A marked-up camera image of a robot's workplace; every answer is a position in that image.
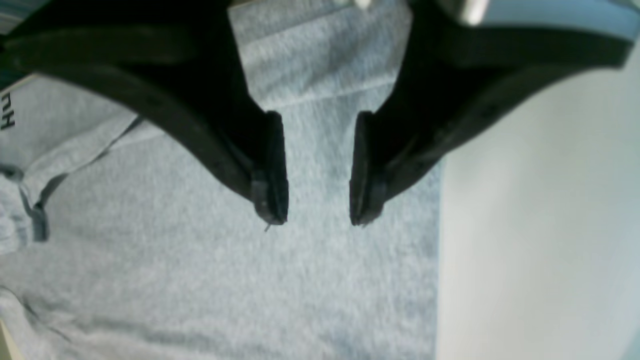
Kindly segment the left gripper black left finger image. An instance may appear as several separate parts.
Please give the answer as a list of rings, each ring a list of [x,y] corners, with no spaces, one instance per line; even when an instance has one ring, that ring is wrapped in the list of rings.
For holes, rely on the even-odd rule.
[[[1,64],[103,96],[151,121],[265,223],[285,224],[281,115],[251,97],[230,0],[50,0],[1,39]]]

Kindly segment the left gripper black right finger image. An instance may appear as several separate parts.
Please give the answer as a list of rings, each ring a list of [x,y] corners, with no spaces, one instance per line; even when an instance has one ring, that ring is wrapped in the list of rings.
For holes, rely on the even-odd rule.
[[[397,79],[358,114],[349,218],[372,223],[448,153],[537,92],[618,69],[636,43],[631,0],[410,0]]]

